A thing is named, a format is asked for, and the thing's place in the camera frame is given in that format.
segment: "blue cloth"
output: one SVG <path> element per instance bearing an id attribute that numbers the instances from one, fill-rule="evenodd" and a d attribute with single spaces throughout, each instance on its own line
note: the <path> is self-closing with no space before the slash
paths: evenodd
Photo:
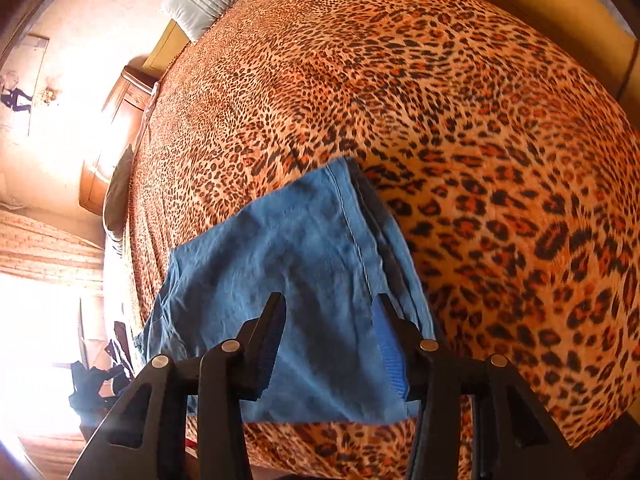
<path id="1" fill-rule="evenodd" d="M 245 422 L 391 424 L 417 414 L 386 375 L 372 297 L 386 292 L 425 337 L 433 321 L 400 229 L 353 159 L 175 248 L 136 346 L 145 361 L 203 355 L 258 317 L 271 292 L 284 294 L 287 322 L 270 386 L 242 404 Z"/>

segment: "black clamp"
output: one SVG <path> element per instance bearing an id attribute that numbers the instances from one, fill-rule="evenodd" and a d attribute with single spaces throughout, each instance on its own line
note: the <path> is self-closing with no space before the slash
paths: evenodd
<path id="1" fill-rule="evenodd" d="M 407 480 L 456 480 L 460 396 L 471 395 L 474 480 L 586 480 L 542 403 L 501 355 L 456 357 L 401 319 L 386 294 L 372 305 L 389 378 L 405 400 L 420 400 Z M 271 294 L 262 315 L 201 358 L 154 357 L 84 448 L 70 480 L 182 480 L 187 396 L 198 395 L 201 480 L 252 480 L 240 400 L 269 384 L 286 305 Z"/>
<path id="2" fill-rule="evenodd" d="M 460 396 L 472 396 L 474 480 L 586 480 L 536 394 L 509 360 L 460 358 L 401 319 L 386 294 L 373 303 L 386 371 L 404 400 L 420 400 L 407 480 L 455 480 Z"/>
<path id="3" fill-rule="evenodd" d="M 182 480 L 187 396 L 198 395 L 202 480 L 251 480 L 240 400 L 269 385 L 286 320 L 281 294 L 203 357 L 154 357 L 124 391 L 84 448 L 70 480 Z"/>

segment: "metal pivot bolt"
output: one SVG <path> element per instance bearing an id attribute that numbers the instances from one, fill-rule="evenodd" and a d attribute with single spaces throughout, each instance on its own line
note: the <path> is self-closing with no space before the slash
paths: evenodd
<path id="1" fill-rule="evenodd" d="M 164 368 L 169 364 L 169 358 L 166 355 L 157 355 L 151 359 L 151 365 L 153 368 Z"/>
<path id="2" fill-rule="evenodd" d="M 435 352 L 438 349 L 438 342 L 433 339 L 423 339 L 420 341 L 420 348 L 425 352 Z"/>
<path id="3" fill-rule="evenodd" d="M 227 339 L 222 343 L 221 348 L 223 352 L 228 352 L 229 354 L 231 354 L 233 352 L 237 352 L 240 349 L 240 343 L 235 339 Z"/>
<path id="4" fill-rule="evenodd" d="M 509 364 L 509 360 L 504 355 L 494 354 L 491 356 L 491 364 L 498 368 L 504 368 Z"/>

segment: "leopard print bedspread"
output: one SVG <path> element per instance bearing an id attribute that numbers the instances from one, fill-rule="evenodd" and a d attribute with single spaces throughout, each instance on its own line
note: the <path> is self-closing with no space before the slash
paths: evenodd
<path id="1" fill-rule="evenodd" d="M 140 321 L 171 248 L 352 155 L 450 345 L 509 357 L 576 446 L 639 384 L 639 140 L 571 57 L 483 0 L 240 0 L 165 75 L 136 154 Z M 413 432 L 246 427 L 252 462 L 334 478 L 398 478 Z"/>

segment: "wooden dresser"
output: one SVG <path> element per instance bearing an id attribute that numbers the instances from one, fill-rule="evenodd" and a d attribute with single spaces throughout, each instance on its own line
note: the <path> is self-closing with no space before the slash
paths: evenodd
<path id="1" fill-rule="evenodd" d="M 153 76 L 126 66 L 111 89 L 102 107 L 108 127 L 82 165 L 79 203 L 88 211 L 102 216 L 111 175 L 124 149 L 136 144 L 142 112 L 155 82 Z"/>

